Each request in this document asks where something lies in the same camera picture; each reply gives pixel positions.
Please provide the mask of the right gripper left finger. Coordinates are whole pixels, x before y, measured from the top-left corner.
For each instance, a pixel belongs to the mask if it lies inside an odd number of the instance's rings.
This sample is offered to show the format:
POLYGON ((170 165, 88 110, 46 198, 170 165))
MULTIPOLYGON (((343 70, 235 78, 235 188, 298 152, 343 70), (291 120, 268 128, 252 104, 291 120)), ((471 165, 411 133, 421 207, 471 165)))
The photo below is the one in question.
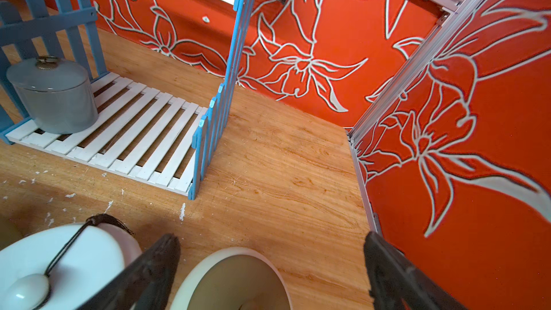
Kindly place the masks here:
POLYGON ((165 309, 180 258, 179 238, 163 235, 81 309, 165 309))

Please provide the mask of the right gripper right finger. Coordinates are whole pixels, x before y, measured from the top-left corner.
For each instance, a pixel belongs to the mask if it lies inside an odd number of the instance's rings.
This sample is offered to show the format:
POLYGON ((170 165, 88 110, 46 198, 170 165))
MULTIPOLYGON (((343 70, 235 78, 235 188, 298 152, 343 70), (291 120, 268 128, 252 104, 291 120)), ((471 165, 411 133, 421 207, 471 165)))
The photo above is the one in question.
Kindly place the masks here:
POLYGON ((369 232, 364 259, 375 309, 464 309, 381 235, 369 232))

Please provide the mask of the blue white slatted shelf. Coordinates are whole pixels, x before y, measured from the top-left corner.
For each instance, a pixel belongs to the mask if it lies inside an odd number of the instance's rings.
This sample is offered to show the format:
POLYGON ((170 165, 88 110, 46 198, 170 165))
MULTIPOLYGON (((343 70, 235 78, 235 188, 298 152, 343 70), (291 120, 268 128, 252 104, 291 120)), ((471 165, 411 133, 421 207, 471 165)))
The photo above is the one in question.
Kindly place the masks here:
POLYGON ((78 63, 89 74, 97 121, 72 134, 47 133, 28 114, 7 79, 11 65, 1 56, 1 86, 22 115, 1 113, 1 140, 21 144, 195 199, 227 125, 240 59, 255 0, 235 0, 235 27, 225 79, 207 106, 178 98, 110 73, 90 0, 55 0, 50 15, 44 0, 25 0, 31 20, 1 3, 1 46, 13 46, 20 62, 52 55, 78 63))

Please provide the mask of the small blue tea canister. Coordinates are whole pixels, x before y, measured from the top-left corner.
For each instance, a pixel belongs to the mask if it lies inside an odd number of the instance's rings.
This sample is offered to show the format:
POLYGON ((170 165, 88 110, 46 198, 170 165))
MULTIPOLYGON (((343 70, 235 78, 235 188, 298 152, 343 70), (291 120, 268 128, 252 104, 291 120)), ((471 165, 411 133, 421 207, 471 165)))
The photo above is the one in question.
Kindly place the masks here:
POLYGON ((76 62, 52 55, 30 58, 11 65, 7 79, 47 133, 77 133, 98 119, 88 71, 76 62))

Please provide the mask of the small yellow-green tea canister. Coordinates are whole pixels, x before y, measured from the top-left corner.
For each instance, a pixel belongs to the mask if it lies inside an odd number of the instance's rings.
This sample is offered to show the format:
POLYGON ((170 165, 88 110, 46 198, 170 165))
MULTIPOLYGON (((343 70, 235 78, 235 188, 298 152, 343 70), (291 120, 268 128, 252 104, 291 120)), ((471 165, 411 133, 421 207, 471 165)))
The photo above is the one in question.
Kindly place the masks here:
POLYGON ((4 250, 11 244, 23 239, 23 234, 17 229, 14 223, 7 218, 0 217, 0 250, 4 250))

